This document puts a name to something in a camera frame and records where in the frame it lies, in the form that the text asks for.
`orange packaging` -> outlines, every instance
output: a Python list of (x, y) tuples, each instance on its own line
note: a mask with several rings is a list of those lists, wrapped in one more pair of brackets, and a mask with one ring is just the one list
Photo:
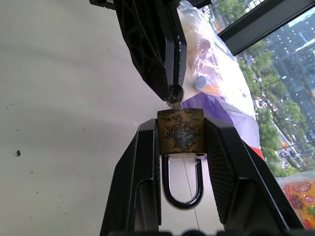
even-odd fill
[(305, 229), (315, 229), (315, 180), (287, 183), (284, 193)]

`black metal hook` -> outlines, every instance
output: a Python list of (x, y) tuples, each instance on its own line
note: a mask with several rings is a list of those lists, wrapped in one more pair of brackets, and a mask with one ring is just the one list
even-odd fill
[(202, 174), (202, 160), (197, 160), (197, 164), (195, 165), (196, 170), (196, 193), (194, 197), (188, 202), (180, 202), (176, 198), (174, 198), (171, 192), (170, 186), (170, 177), (169, 177), (169, 156), (162, 156), (162, 182), (163, 182), (163, 191), (166, 200), (170, 203), (174, 208), (179, 210), (190, 210), (195, 208), (201, 201), (204, 192), (203, 186), (203, 174)]

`plastic bag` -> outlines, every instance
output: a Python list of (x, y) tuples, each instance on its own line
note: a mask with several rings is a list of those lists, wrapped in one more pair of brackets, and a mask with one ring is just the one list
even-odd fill
[(206, 116), (234, 125), (262, 156), (250, 90), (236, 59), (201, 10), (188, 1), (181, 1), (177, 10), (187, 41), (183, 107), (202, 108)]
[(278, 178), (277, 182), (305, 229), (315, 229), (315, 171)]

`glass window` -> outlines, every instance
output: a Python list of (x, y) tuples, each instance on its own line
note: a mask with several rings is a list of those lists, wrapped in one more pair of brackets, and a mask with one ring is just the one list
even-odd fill
[(253, 10), (264, 0), (214, 0), (202, 10), (209, 14), (216, 33), (221, 32), (236, 20)]
[(314, 26), (311, 9), (236, 57), (275, 177), (315, 170)]

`metal shackle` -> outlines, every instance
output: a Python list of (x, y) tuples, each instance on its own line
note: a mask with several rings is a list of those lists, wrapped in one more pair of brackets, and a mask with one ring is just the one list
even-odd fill
[(165, 198), (177, 209), (193, 209), (200, 203), (204, 192), (202, 160), (198, 159), (195, 166), (197, 183), (195, 196), (188, 202), (180, 202), (171, 192), (169, 158), (200, 158), (206, 155), (203, 110), (193, 108), (159, 111), (157, 122)]

